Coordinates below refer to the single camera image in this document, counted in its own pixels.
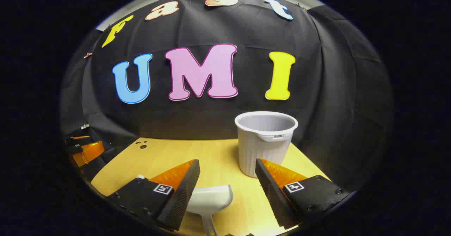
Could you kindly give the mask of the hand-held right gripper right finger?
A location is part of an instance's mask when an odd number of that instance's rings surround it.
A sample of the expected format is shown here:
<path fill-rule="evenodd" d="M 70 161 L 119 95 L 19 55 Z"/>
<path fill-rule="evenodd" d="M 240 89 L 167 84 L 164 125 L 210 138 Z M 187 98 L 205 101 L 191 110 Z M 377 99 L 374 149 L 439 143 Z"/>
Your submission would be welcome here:
<path fill-rule="evenodd" d="M 285 229 L 315 224 L 350 198 L 349 191 L 321 175 L 306 177 L 266 159 L 256 159 L 255 173 Z"/>

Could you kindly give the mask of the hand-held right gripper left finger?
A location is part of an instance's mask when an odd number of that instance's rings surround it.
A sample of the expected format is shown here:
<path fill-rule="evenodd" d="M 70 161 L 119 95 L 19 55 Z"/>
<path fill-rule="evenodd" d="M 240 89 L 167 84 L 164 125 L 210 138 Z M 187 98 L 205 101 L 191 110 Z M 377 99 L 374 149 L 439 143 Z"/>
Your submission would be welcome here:
<path fill-rule="evenodd" d="M 199 175 L 193 159 L 152 179 L 138 176 L 107 199 L 146 225 L 178 231 Z"/>

